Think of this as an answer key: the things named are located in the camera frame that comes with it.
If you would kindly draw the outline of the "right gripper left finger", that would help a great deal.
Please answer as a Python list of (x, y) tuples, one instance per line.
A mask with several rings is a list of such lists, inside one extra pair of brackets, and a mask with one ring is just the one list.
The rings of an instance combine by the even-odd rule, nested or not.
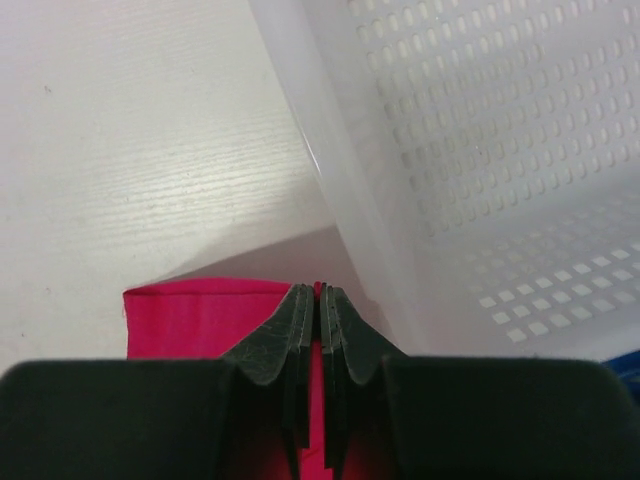
[(301, 477), (300, 453), (310, 446), (310, 377), (313, 288), (293, 285), (271, 316), (222, 355), (255, 386), (274, 387), (276, 419), (293, 479)]

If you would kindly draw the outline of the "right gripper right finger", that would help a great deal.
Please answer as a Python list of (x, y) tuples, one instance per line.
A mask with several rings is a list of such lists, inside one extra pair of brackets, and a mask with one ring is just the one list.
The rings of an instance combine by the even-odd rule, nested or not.
[(360, 316), (343, 289), (319, 294), (324, 464), (335, 479), (398, 477), (384, 362), (406, 355)]

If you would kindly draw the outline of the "red t shirt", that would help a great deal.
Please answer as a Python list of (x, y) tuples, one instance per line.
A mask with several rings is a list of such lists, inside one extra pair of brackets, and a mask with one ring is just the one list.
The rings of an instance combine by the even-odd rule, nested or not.
[(216, 358), (264, 323), (289, 283), (192, 278), (123, 293), (130, 359)]

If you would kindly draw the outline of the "white perforated plastic basket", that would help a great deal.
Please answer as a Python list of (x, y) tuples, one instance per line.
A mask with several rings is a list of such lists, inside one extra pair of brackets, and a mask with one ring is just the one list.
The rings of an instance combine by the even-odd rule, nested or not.
[(638, 349), (637, 2), (251, 8), (400, 349)]

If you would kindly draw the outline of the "blue t shirt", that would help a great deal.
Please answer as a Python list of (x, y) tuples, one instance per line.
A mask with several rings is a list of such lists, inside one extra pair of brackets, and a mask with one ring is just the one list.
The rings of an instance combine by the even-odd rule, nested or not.
[(626, 386), (636, 402), (640, 397), (640, 351), (607, 360), (604, 364), (615, 372), (619, 380)]

